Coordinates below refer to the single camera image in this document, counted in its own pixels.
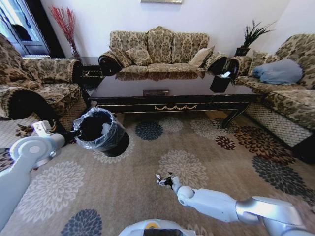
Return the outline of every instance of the throw pillow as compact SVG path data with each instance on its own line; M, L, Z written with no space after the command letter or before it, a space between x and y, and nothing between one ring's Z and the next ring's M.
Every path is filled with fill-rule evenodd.
M126 54L136 65L149 65L153 64L152 59L148 53L148 50L144 45L136 46L126 51Z
M258 52L256 50L252 53L253 59L250 65L249 73L248 75L252 75L252 70L259 65L263 65L266 63L272 63L280 60L280 57L278 55L273 55L269 53L264 52Z
M257 66L252 70L252 74L264 83L292 85L302 78L303 70L295 61L283 59Z
M115 57L119 61L119 63L123 66L123 68L127 68L132 65L132 61L130 58L119 48L111 47L109 48L113 51Z
M209 58L209 56L212 55L213 50L215 47L212 48L202 48L200 49L197 54L191 59L190 62L188 62L189 65L194 65L196 67L202 67L206 60Z

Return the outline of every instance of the black tissue box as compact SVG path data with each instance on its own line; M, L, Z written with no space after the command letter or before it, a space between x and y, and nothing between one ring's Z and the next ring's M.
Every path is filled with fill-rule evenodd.
M227 86L231 82L231 77L222 77L222 75L216 75L210 86L210 90L213 92L225 92Z

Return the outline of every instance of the table leg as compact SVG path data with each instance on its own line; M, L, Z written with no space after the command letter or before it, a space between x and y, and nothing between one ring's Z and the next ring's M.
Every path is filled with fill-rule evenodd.
M222 121L222 128L226 129L229 127L229 124L237 118L241 113L243 113L247 107L250 105L250 102L237 104L235 109Z

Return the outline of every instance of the vase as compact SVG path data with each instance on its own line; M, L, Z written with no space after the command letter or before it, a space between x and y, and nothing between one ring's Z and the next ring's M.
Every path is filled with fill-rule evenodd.
M250 50L250 48L237 48L235 57L236 56L246 56L247 52Z
M70 44L70 47L71 47L72 56L73 56L74 58L80 58L80 54L79 54L78 51L77 51L77 48L76 48L75 43L74 43L74 40L71 40L71 41L69 42L69 44Z

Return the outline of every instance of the sofa armrest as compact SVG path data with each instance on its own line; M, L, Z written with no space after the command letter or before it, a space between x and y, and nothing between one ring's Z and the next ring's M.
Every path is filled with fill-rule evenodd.
M220 52L212 53L212 55L206 60L204 69L206 71L211 71L214 74L221 74L226 64L226 60L227 55Z
M99 56L98 64L104 76L114 75L123 68L112 51L107 51Z
M75 59L23 60L23 69L42 84L76 83L82 75L82 65Z
M0 117L24 119L36 113L42 120L57 119L57 115L38 93L26 88L0 85Z
M247 76L250 66L251 66L252 59L248 56L243 57L233 57L229 60L229 66L227 68L230 71L231 77L236 78L238 76Z

